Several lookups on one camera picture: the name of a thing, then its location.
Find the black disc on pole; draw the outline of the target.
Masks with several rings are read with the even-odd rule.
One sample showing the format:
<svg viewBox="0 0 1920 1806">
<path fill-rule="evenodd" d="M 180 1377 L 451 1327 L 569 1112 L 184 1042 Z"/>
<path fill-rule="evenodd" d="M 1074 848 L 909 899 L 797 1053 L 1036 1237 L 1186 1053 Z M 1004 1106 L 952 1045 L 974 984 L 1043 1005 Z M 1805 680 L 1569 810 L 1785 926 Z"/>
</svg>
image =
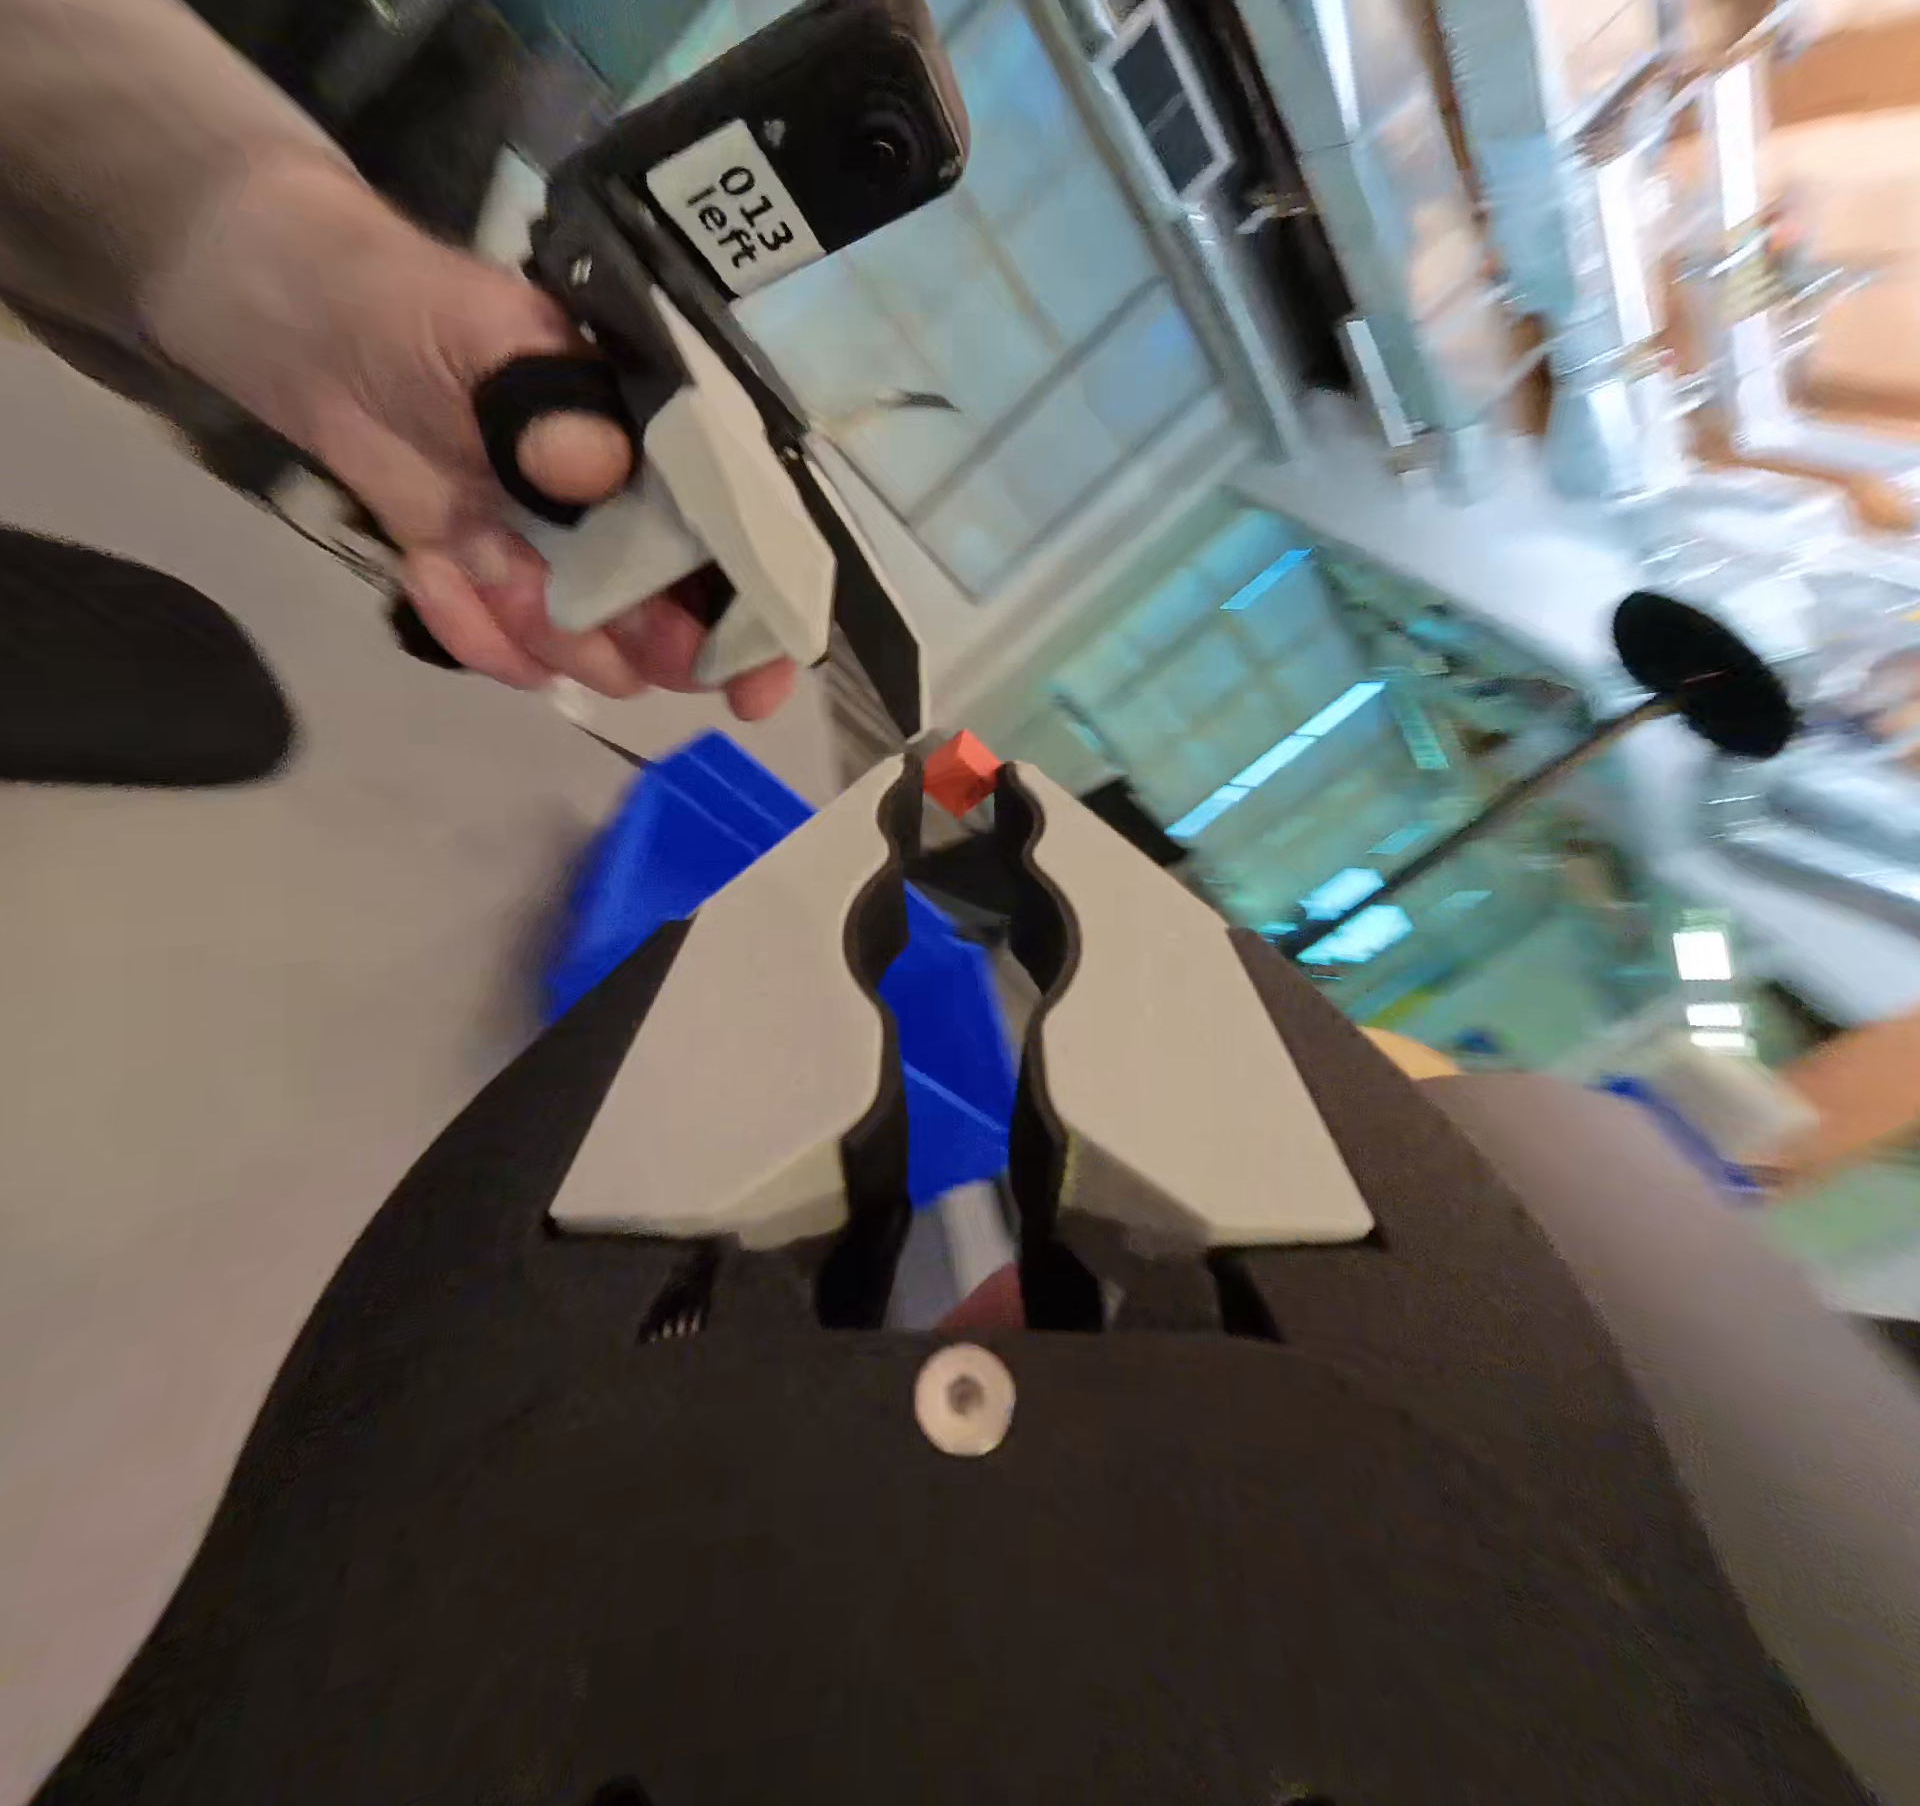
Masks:
<svg viewBox="0 0 1920 1806">
<path fill-rule="evenodd" d="M 1624 677 L 1642 692 L 1629 708 L 1602 717 L 1584 740 L 1516 778 L 1480 814 L 1440 835 L 1374 890 L 1284 933 L 1283 954 L 1302 960 L 1368 905 L 1392 904 L 1425 883 L 1444 863 L 1498 835 L 1527 805 L 1559 789 L 1656 720 L 1677 717 L 1715 753 L 1747 762 L 1775 759 L 1802 731 L 1782 670 L 1761 658 L 1726 619 L 1696 606 L 1653 591 L 1629 594 L 1614 610 L 1609 643 Z"/>
</svg>

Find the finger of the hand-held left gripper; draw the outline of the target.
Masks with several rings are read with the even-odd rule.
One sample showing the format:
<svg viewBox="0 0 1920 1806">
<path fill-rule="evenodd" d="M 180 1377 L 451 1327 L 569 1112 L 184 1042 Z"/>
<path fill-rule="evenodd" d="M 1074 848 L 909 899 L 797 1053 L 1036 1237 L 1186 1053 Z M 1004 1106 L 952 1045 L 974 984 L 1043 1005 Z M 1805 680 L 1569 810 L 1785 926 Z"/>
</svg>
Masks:
<svg viewBox="0 0 1920 1806">
<path fill-rule="evenodd" d="M 915 743 L 925 732 L 927 699 L 922 635 L 852 504 L 836 489 L 813 449 L 797 433 L 776 433 L 772 446 L 828 547 L 828 625 L 869 682 L 892 735 L 903 744 Z"/>
</svg>

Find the person's left forearm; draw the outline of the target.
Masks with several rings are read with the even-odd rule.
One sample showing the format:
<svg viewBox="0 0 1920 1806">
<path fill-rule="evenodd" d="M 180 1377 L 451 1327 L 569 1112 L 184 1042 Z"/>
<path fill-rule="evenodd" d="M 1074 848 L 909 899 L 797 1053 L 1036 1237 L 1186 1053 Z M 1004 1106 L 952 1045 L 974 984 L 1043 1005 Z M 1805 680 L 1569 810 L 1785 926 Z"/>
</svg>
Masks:
<svg viewBox="0 0 1920 1806">
<path fill-rule="evenodd" d="M 137 342 L 216 206 L 280 164 L 351 167 L 180 0 L 4 0 L 4 294 Z"/>
</svg>

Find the silver metal cylinder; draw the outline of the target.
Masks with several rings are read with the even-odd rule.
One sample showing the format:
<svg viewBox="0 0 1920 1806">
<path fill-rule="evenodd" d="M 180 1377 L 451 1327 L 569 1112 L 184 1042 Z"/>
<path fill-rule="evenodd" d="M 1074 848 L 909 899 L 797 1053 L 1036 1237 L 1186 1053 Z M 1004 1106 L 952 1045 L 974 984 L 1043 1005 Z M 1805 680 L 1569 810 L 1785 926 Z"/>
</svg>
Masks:
<svg viewBox="0 0 1920 1806">
<path fill-rule="evenodd" d="M 913 1212 L 885 1327 L 982 1337 L 1022 1328 L 1018 1215 L 1001 1181 L 954 1187 Z"/>
</svg>

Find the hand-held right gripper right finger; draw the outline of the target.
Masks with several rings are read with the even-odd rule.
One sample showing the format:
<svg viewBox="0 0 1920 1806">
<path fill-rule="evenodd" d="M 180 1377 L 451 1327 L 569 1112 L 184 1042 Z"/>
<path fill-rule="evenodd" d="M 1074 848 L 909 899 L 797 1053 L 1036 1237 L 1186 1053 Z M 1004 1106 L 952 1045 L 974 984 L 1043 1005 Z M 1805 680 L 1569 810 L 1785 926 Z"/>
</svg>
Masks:
<svg viewBox="0 0 1920 1806">
<path fill-rule="evenodd" d="M 1374 1212 L 1229 921 L 1039 766 L 998 768 L 997 848 L 1039 989 L 1007 1155 L 1025 1324 L 1106 1324 L 1067 1219 L 1186 1264 L 1368 1240 Z"/>
</svg>

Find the small red cube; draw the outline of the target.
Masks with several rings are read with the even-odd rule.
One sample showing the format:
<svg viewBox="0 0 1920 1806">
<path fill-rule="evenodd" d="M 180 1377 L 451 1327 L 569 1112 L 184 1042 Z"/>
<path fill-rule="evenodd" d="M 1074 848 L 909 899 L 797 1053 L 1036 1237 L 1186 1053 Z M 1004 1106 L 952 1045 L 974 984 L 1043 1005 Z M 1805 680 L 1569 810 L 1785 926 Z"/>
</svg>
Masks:
<svg viewBox="0 0 1920 1806">
<path fill-rule="evenodd" d="M 948 732 L 922 762 L 925 798 L 960 823 L 997 795 L 998 774 L 1001 759 L 973 731 Z"/>
</svg>

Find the blue plastic bin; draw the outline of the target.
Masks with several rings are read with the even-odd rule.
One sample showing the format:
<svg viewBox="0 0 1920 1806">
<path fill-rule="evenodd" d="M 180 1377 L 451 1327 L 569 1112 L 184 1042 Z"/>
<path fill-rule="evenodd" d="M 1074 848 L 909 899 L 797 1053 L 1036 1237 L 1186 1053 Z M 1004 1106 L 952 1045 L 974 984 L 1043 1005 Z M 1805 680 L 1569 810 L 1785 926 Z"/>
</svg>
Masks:
<svg viewBox="0 0 1920 1806">
<path fill-rule="evenodd" d="M 706 731 L 645 762 L 579 857 L 541 969 L 541 1026 L 566 1015 L 661 923 L 799 832 L 813 807 L 731 735 Z M 991 957 L 922 887 L 879 984 L 901 1038 L 915 1209 L 1004 1175 L 1018 1059 Z"/>
</svg>

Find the black round pad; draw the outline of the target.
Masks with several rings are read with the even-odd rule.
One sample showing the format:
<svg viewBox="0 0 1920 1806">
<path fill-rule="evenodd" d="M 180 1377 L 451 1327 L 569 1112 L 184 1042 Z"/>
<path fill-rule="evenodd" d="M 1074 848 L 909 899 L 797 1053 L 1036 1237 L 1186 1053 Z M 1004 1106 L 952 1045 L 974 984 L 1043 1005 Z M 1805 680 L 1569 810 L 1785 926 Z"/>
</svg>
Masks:
<svg viewBox="0 0 1920 1806">
<path fill-rule="evenodd" d="M 247 786 L 299 735 L 271 665 L 207 594 L 4 527 L 4 784 Z"/>
</svg>

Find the person's left hand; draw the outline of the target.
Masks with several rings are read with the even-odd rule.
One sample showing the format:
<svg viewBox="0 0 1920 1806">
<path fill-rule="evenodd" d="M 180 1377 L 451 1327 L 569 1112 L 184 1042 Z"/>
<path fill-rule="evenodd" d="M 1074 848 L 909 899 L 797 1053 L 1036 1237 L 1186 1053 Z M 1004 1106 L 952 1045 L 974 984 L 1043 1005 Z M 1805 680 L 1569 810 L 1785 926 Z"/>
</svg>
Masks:
<svg viewBox="0 0 1920 1806">
<path fill-rule="evenodd" d="M 402 220 L 354 169 L 256 157 L 146 288 L 162 354 L 313 457 L 402 556 L 445 652 L 511 688 L 694 692 L 702 625 L 657 595 L 563 631 L 508 525 L 471 394 L 518 354 L 585 354 L 533 282 Z"/>
</svg>

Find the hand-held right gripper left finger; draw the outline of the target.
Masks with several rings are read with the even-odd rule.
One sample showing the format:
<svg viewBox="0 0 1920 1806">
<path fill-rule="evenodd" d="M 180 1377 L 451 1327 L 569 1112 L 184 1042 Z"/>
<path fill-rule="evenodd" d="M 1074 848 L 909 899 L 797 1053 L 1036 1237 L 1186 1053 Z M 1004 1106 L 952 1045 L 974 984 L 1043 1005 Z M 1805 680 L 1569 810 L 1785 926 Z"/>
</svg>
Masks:
<svg viewBox="0 0 1920 1806">
<path fill-rule="evenodd" d="M 909 1123 L 879 984 L 909 938 L 922 816 L 922 759 L 876 762 L 687 921 L 548 1203 L 554 1230 L 821 1246 L 821 1324 L 885 1324 Z"/>
</svg>

